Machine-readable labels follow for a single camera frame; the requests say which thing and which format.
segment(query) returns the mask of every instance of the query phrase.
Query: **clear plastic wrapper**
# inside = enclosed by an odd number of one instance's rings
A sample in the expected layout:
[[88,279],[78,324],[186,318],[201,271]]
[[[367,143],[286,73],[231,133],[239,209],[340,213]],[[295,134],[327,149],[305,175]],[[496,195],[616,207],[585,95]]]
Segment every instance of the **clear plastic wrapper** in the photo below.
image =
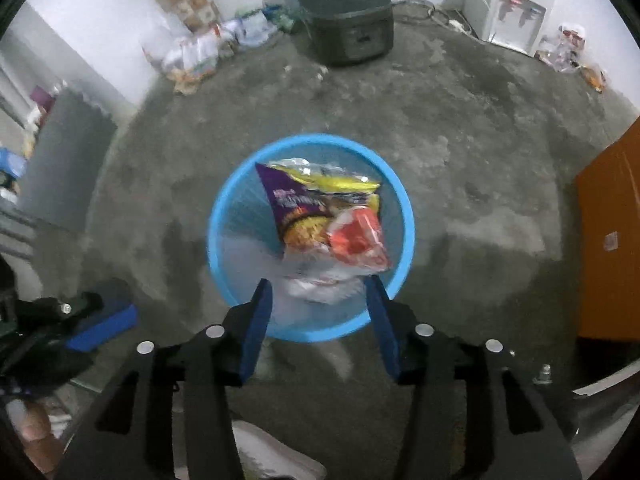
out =
[[297,158],[256,164],[284,244],[284,287],[334,304],[389,268],[378,219],[380,183]]

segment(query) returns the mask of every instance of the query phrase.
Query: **silver screw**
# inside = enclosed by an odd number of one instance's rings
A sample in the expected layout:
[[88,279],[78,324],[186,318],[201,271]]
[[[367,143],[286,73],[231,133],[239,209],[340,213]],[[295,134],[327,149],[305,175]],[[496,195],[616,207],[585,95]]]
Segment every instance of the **silver screw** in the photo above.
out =
[[139,354],[144,355],[152,352],[154,348],[155,348],[155,345],[151,341],[143,341],[138,345],[138,347],[136,348],[136,351]]
[[487,342],[484,343],[484,346],[489,352],[493,352],[494,354],[499,354],[500,352],[502,352],[502,349],[504,348],[504,346],[502,346],[502,343],[497,339],[487,340]]
[[434,332],[435,330],[433,329],[433,326],[426,323],[420,323],[415,326],[415,333],[417,333],[417,335],[421,335],[422,337],[430,337]]
[[222,325],[211,325],[205,330],[204,333],[207,335],[207,337],[216,339],[225,335],[225,327],[223,327]]
[[536,384],[549,384],[551,382],[551,365],[543,365],[533,382]]

